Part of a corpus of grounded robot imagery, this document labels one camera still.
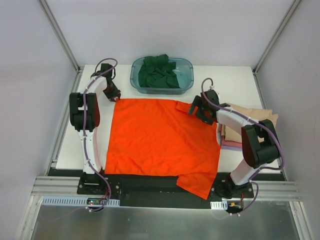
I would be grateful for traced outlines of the lavender folded t shirt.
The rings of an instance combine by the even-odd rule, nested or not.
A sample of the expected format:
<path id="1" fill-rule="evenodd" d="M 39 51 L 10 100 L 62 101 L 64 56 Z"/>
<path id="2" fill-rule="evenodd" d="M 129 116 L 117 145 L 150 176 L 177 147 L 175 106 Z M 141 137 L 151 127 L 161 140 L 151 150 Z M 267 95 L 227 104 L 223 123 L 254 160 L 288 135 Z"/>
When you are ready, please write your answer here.
<path id="1" fill-rule="evenodd" d="M 221 149 L 222 150 L 237 151 L 237 152 L 241 152 L 242 151 L 241 147 L 234 147 L 234 146 L 227 146 L 227 145 L 222 145 Z"/>

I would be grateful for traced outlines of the orange t shirt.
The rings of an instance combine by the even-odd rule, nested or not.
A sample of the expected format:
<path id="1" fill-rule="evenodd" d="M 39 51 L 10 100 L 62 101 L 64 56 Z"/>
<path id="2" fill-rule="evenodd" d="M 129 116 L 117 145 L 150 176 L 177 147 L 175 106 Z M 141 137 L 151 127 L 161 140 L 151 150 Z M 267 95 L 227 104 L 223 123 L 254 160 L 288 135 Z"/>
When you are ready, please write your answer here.
<path id="1" fill-rule="evenodd" d="M 104 172 L 176 177 L 176 185 L 209 197 L 218 173 L 217 125 L 188 114 L 189 103 L 170 99 L 116 102 Z"/>

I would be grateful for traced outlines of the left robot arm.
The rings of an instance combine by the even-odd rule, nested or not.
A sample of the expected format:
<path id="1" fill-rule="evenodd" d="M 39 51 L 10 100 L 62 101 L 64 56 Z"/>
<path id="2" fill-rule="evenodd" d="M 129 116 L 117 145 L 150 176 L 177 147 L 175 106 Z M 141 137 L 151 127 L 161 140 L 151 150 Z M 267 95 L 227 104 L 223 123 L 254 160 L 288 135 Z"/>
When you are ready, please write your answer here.
<path id="1" fill-rule="evenodd" d="M 101 115 L 98 98 L 103 94 L 109 101 L 121 98 L 121 91 L 113 82 L 116 66 L 99 62 L 85 87 L 69 95 L 69 120 L 77 131 L 83 153 L 83 173 L 98 174 L 102 170 L 99 157 L 97 132 Z"/>

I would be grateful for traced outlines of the right aluminium frame post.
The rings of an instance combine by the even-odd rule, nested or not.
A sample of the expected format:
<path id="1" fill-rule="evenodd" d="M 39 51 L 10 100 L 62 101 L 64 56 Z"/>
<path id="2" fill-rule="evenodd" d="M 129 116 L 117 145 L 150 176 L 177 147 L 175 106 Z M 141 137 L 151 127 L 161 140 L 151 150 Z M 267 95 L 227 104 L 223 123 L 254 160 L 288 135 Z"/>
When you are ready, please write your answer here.
<path id="1" fill-rule="evenodd" d="M 273 35 L 272 35 L 271 39 L 269 40 L 266 48 L 264 49 L 262 55 L 260 56 L 257 64 L 252 69 L 252 72 L 253 72 L 254 76 L 256 76 L 258 74 L 258 72 L 261 69 L 262 65 L 264 64 L 265 60 L 267 59 L 267 57 L 271 53 L 271 51 L 274 48 L 274 46 L 276 45 L 277 41 L 280 39 L 282 33 L 286 29 L 287 25 L 291 21 L 292 17 L 296 13 L 297 9 L 299 8 L 299 6 L 301 5 L 302 2 L 303 2 L 302 0 L 293 0 L 291 2 L 288 10 L 284 14 L 284 16 L 283 16 L 282 20 L 280 21 L 278 27 L 276 28 L 275 32 L 273 33 Z"/>

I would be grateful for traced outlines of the aluminium frame post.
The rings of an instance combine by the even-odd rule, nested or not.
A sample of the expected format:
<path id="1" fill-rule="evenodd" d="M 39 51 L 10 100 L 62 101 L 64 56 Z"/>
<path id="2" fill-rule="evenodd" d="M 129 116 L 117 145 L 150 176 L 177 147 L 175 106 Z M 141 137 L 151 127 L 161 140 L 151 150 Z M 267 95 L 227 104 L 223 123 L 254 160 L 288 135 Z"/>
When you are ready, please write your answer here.
<path id="1" fill-rule="evenodd" d="M 266 48 L 264 49 L 262 55 L 260 56 L 257 64 L 252 69 L 252 72 L 253 72 L 254 76 L 256 76 L 258 74 L 258 72 L 261 69 L 262 65 L 264 64 L 265 60 L 267 59 L 267 57 L 271 53 L 271 51 L 274 48 L 274 46 L 276 45 L 277 41 L 280 39 L 282 33 L 286 29 L 287 25 L 291 21 L 292 17 L 296 13 L 297 9 L 299 8 L 299 6 L 301 5 L 302 2 L 303 2 L 302 0 L 293 0 L 291 2 L 288 10 L 284 14 L 284 16 L 283 16 L 282 20 L 280 21 L 278 27 L 276 28 L 275 32 L 273 33 L 273 35 L 272 35 L 271 39 L 269 40 Z"/>
<path id="2" fill-rule="evenodd" d="M 48 23 L 50 24 L 60 46 L 62 47 L 67 59 L 71 63 L 73 69 L 75 70 L 76 73 L 79 73 L 81 70 L 81 66 L 79 65 L 78 61 L 76 60 L 67 39 L 65 38 L 58 21 L 56 20 L 53 11 L 51 10 L 51 7 L 49 3 L 46 0 L 38 0 L 37 1 L 47 18 Z"/>

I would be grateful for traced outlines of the dark green t shirt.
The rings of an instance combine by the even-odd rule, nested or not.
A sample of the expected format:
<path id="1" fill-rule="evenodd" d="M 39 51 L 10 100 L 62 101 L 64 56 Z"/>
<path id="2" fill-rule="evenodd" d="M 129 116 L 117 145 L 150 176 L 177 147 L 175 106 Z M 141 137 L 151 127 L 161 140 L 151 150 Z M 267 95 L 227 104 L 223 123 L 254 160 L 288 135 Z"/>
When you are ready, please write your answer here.
<path id="1" fill-rule="evenodd" d="M 170 62 L 167 54 L 146 56 L 138 72 L 138 83 L 142 88 L 178 89 L 178 78 L 174 70 L 176 62 Z"/>

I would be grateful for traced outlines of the beige folded t shirt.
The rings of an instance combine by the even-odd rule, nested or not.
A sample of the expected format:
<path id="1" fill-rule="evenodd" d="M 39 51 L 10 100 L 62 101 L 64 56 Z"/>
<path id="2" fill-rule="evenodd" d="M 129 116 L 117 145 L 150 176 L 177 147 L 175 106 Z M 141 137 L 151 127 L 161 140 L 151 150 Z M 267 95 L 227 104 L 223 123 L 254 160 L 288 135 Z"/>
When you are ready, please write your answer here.
<path id="1" fill-rule="evenodd" d="M 259 109 L 259 108 L 245 108 L 239 105 L 235 105 L 232 103 L 228 103 L 235 111 L 251 117 L 252 119 L 256 119 L 258 121 L 262 121 L 265 119 L 270 120 L 273 123 L 273 126 L 276 127 L 277 120 L 279 115 L 273 114 L 273 111 L 270 109 Z M 222 136 L 224 136 L 225 141 L 234 142 L 241 144 L 242 138 L 240 134 L 238 134 L 236 131 L 232 130 L 228 126 L 223 126 L 221 129 Z"/>

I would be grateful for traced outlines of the left aluminium frame post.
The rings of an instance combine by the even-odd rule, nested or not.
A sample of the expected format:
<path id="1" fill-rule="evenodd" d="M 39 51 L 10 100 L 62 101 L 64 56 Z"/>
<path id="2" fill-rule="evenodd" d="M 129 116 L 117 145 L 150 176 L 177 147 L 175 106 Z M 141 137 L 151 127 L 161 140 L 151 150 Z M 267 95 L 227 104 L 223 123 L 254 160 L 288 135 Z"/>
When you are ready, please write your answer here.
<path id="1" fill-rule="evenodd" d="M 73 69 L 75 70 L 76 73 L 79 73 L 81 70 L 81 66 L 79 65 L 78 61 L 76 60 L 67 39 L 65 38 L 58 21 L 56 20 L 53 11 L 51 10 L 51 7 L 49 3 L 46 0 L 38 0 L 37 1 L 47 18 L 48 23 L 50 24 L 60 46 L 62 47 L 67 59 L 71 63 Z"/>

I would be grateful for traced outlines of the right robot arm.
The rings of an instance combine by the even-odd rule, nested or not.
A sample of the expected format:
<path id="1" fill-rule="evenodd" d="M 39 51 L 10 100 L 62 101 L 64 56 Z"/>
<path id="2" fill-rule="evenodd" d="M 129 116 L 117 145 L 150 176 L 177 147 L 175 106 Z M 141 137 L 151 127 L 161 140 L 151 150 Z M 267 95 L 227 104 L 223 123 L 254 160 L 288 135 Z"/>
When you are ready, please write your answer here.
<path id="1" fill-rule="evenodd" d="M 281 157 L 281 146 L 272 121 L 254 120 L 227 103 L 220 104 L 214 90 L 194 97 L 188 110 L 188 114 L 192 113 L 208 125 L 219 123 L 241 136 L 243 160 L 227 175 L 224 183 L 215 187 L 219 197 L 237 197 L 260 170 L 267 169 L 268 164 Z"/>

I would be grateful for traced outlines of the teal plastic bin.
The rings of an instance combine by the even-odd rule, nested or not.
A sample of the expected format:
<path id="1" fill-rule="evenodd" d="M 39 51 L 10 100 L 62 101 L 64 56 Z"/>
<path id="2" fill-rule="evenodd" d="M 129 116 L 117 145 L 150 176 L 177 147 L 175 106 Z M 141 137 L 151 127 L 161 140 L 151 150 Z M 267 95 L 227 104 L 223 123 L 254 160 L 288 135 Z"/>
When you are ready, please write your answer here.
<path id="1" fill-rule="evenodd" d="M 144 58 L 145 57 L 135 60 L 131 66 L 130 72 L 130 84 L 139 93 L 155 95 L 182 95 L 193 86 L 194 68 L 192 63 L 184 58 L 169 57 L 170 62 L 176 62 L 176 69 L 174 70 L 174 72 L 177 76 L 179 88 L 140 87 L 138 75 Z"/>

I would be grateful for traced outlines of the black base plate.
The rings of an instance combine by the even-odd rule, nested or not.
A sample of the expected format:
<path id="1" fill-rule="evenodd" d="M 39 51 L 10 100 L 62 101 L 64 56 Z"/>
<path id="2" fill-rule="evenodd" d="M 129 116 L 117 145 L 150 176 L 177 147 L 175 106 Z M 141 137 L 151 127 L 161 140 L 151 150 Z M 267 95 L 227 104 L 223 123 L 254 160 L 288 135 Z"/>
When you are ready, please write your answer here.
<path id="1" fill-rule="evenodd" d="M 118 200 L 122 207 L 208 209 L 211 202 L 218 202 L 216 187 L 225 183 L 228 173 L 219 172 L 211 185 L 207 199 L 202 199 L 177 186 L 177 177 L 138 175 L 105 175 L 102 180 L 96 174 L 82 170 L 49 170 L 50 177 L 74 177 L 78 195 L 104 196 L 111 194 L 111 200 Z"/>

